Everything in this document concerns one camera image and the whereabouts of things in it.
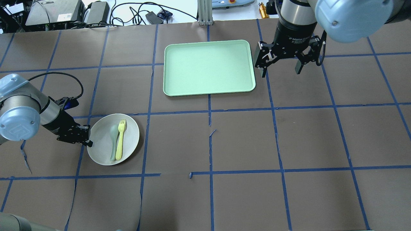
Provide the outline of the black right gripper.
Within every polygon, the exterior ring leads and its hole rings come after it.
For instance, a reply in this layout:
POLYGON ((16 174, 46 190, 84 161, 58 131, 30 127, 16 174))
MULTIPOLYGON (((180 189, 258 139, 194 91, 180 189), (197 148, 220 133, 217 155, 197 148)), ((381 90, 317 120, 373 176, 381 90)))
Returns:
POLYGON ((278 24, 273 42, 259 41, 254 54, 254 67, 261 68, 262 78, 267 67, 281 59, 296 57, 295 73, 300 74, 309 62, 321 66, 325 58, 326 31, 321 37, 314 36, 316 24, 286 26, 278 24))

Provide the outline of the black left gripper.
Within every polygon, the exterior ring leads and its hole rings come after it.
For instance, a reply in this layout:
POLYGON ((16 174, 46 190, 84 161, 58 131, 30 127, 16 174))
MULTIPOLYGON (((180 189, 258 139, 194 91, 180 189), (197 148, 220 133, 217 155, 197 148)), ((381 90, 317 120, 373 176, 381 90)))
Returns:
POLYGON ((57 140, 66 143, 80 143, 87 147, 92 147, 90 141, 89 124, 79 124, 66 111, 60 111, 57 117, 51 122, 51 132, 57 135, 57 140))

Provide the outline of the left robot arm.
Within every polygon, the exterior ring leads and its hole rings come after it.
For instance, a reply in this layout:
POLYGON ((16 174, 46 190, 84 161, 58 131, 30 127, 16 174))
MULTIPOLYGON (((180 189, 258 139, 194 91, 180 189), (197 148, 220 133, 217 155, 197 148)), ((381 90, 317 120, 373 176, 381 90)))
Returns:
POLYGON ((54 100, 30 83, 45 75, 25 79, 12 73, 1 78, 0 143, 28 140, 37 134, 39 127, 44 127, 55 134, 58 141, 91 147, 91 126, 78 124, 66 111, 79 105, 83 85, 80 84, 78 96, 54 100))

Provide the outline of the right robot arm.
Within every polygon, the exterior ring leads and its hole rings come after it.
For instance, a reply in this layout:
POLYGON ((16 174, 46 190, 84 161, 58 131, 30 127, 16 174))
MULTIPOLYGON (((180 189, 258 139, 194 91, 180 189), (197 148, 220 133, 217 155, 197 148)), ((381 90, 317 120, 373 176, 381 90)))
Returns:
POLYGON ((327 38, 352 43, 383 25, 410 19, 409 0, 273 0, 278 24, 271 43, 258 42, 253 55, 262 70, 282 59, 296 58, 296 74, 314 62, 321 66, 327 38))

